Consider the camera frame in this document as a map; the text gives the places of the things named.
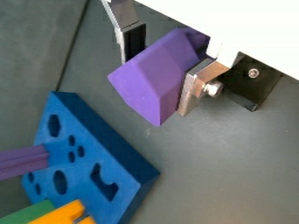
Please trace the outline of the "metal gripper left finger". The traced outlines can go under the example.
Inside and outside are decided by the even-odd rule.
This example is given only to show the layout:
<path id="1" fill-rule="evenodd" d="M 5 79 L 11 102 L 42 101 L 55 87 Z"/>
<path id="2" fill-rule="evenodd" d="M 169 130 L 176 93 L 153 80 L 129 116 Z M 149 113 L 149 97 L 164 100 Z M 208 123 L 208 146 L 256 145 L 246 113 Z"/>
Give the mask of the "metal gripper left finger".
<path id="1" fill-rule="evenodd" d="M 133 0 L 99 0 L 114 27 L 121 63 L 145 49 L 145 23 L 138 21 Z"/>

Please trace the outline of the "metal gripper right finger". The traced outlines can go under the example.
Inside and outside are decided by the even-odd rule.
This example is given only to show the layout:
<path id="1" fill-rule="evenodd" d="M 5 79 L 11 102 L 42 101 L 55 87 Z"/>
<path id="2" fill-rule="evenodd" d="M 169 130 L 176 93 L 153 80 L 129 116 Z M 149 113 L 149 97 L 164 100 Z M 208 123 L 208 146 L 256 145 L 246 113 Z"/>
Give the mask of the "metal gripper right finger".
<path id="1" fill-rule="evenodd" d="M 198 63 L 186 71 L 177 103 L 177 113 L 186 116 L 198 105 L 204 95 L 214 98 L 224 87 L 216 78 L 229 70 L 213 58 L 204 56 Z"/>

